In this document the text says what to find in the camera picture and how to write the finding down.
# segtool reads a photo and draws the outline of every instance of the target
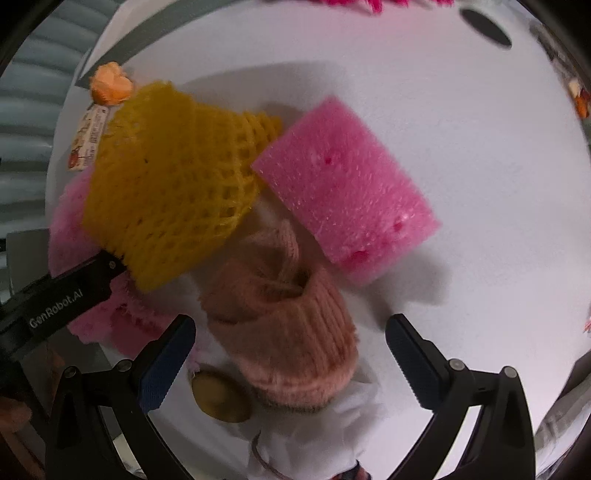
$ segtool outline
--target pink fabric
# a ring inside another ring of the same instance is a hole
[[[80,226],[92,171],[87,168],[66,186],[54,212],[48,252],[54,277],[100,251]],[[68,330],[84,343],[111,341],[122,354],[135,358],[149,341],[160,337],[176,313],[162,314],[148,307],[127,272],[111,281],[111,290],[108,300],[80,315]]]
[[[355,3],[357,0],[323,0],[324,3],[328,5],[348,5]],[[375,14],[382,13],[383,6],[382,0],[366,0],[371,10]],[[405,7],[408,6],[409,0],[392,0],[395,4],[404,5]],[[438,5],[453,5],[453,0],[431,0]]]
[[[302,117],[252,168],[359,285],[439,227],[386,147],[336,97]]]
[[[249,238],[201,297],[210,331],[266,402],[314,411],[357,363],[355,325],[329,273],[305,268],[289,221]]]

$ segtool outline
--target orange flower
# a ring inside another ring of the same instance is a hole
[[[119,105],[134,91],[134,84],[114,61],[101,65],[90,78],[92,99],[98,105]]]

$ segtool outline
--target orange object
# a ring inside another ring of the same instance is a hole
[[[114,61],[101,65],[90,78],[92,99],[99,105],[119,105],[134,92],[134,84]]]
[[[585,119],[589,116],[589,107],[587,105],[587,100],[585,100],[581,96],[578,96],[576,99],[574,99],[574,104],[576,106],[577,113],[579,114],[580,118]]]

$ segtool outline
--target white table surface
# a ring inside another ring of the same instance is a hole
[[[148,14],[161,3],[133,1]],[[477,35],[456,8],[386,3],[376,18],[303,0],[246,0],[187,24],[125,65],[139,84],[170,79],[201,101],[266,109],[287,124],[337,94],[429,199],[443,224],[434,237],[368,288],[343,284],[361,368],[382,384],[390,412],[361,457],[377,480],[395,469],[430,417],[385,344],[391,313],[405,313],[444,355],[473,369],[516,367],[534,428],[583,342],[591,299],[586,142],[543,50],[510,9],[487,5],[512,38],[511,50]],[[113,21],[100,48],[130,28],[125,18]],[[56,130],[48,215],[88,104],[88,93],[72,87]],[[269,194],[255,210],[242,231],[259,217],[272,223],[286,215]],[[203,325],[199,285],[231,247],[152,300],[183,304]],[[223,362],[206,333],[202,339],[204,359]],[[183,462],[209,462],[230,480],[241,476],[247,442],[199,411],[185,372],[153,416]],[[472,411],[466,423],[474,419]],[[463,429],[440,474],[453,469],[468,435]]]

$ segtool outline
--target printed label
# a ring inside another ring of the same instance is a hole
[[[79,288],[78,290],[75,290],[72,295],[68,295],[62,301],[57,301],[52,306],[47,307],[42,314],[39,314],[36,317],[30,318],[28,321],[29,326],[32,329],[35,329],[35,328],[43,325],[43,323],[48,321],[50,317],[54,316],[59,311],[69,307],[76,300],[81,299],[83,296],[84,296],[84,294],[82,293],[81,288]]]

